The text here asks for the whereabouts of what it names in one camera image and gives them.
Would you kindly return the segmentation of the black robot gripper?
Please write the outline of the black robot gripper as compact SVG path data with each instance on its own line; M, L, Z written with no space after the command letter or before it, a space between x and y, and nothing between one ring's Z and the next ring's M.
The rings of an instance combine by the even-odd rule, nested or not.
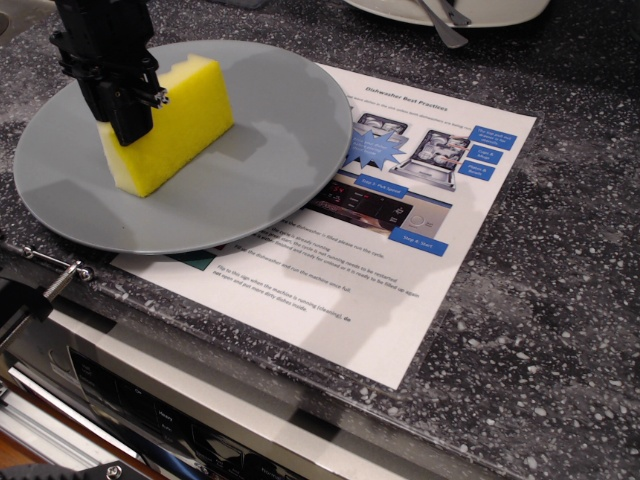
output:
M77 78L94 118L129 146L153 127L151 108L169 103L147 49L154 29L145 1L57 1L64 29L51 36L63 70Z

